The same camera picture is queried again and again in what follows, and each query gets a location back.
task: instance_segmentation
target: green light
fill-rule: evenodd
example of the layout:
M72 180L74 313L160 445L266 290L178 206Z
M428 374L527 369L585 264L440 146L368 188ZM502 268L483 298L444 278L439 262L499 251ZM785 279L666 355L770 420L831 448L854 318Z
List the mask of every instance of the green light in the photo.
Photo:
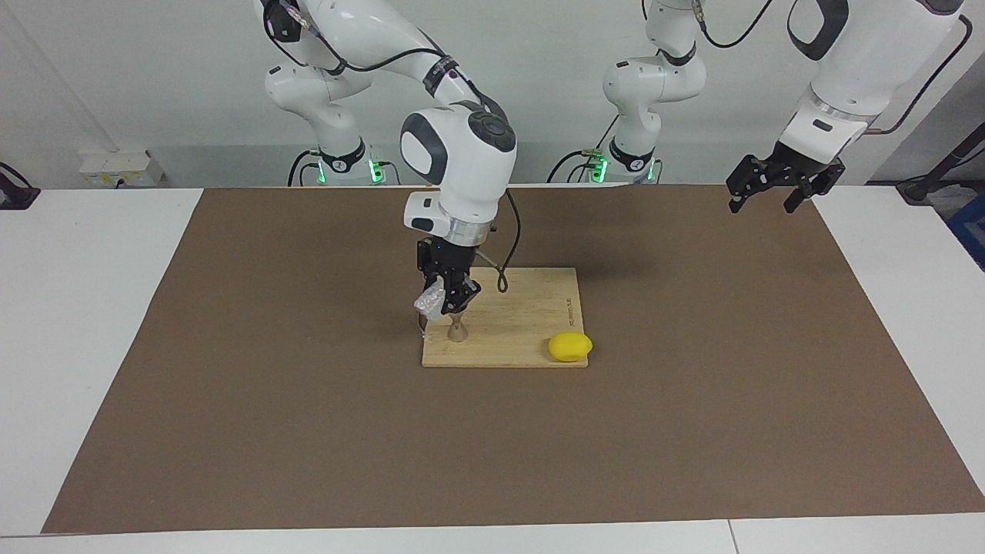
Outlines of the green light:
M386 173L384 173L380 165L373 160L369 161L369 173L372 175L373 184L379 184L386 180Z
M592 180L595 182L603 182L606 180L606 172L609 170L609 160L605 157L599 158L597 164L595 164L595 170L592 171Z

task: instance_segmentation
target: brown table surface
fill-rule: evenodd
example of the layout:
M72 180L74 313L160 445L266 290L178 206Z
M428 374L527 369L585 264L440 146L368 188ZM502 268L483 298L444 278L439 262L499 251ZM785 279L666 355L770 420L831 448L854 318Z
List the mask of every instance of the brown table surface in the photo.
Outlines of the brown table surface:
M516 190L515 265L577 268L596 350L504 371L421 368L406 190L208 190L44 532L985 511L782 194Z

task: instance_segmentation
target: electrical box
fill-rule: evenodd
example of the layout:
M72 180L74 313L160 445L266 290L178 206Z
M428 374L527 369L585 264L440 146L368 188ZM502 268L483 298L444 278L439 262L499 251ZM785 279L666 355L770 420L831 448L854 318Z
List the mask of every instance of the electrical box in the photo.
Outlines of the electrical box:
M164 170L147 152L83 154L79 173L97 188L150 188L164 180Z

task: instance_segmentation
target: lemon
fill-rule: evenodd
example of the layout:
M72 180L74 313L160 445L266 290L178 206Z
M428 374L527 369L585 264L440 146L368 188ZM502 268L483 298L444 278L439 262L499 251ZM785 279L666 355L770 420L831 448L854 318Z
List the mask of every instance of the lemon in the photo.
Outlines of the lemon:
M561 333L548 344L551 356L559 362L580 362L588 358L594 345L584 333Z

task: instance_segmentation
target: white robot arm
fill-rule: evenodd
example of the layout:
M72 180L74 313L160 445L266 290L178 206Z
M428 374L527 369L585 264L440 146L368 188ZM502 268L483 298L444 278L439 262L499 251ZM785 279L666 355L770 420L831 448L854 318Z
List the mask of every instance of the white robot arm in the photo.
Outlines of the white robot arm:
M793 31L790 37L804 55L820 62L818 73L769 158L746 156L728 177L735 213L749 197L773 186L796 187L785 203L790 213L805 199L827 194L845 170L838 156L866 133L896 90L938 49L963 4L814 1L823 15L821 30L810 42Z
M412 194L404 223L430 235L418 244L426 288L442 278L442 312L461 313L481 291L469 271L516 162L505 113L384 0L255 0L255 7L268 38L300 66L271 70L268 92L311 123L333 171L359 167L365 153L355 118L334 101L369 87L372 72L414 79L442 104L412 113L401 131L404 160L440 187Z
M646 35L657 54L611 65L603 82L606 98L619 110L610 171L633 181L645 178L652 164L661 128L656 104L696 97L707 78L691 0L653 0L649 14Z

